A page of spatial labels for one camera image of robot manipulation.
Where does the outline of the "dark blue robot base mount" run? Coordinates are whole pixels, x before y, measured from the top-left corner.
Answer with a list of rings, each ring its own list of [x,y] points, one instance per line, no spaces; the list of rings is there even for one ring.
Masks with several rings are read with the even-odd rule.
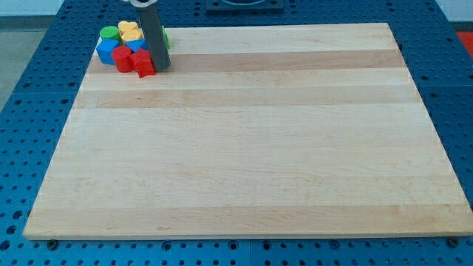
[[[207,13],[282,11],[284,0],[205,0]]]

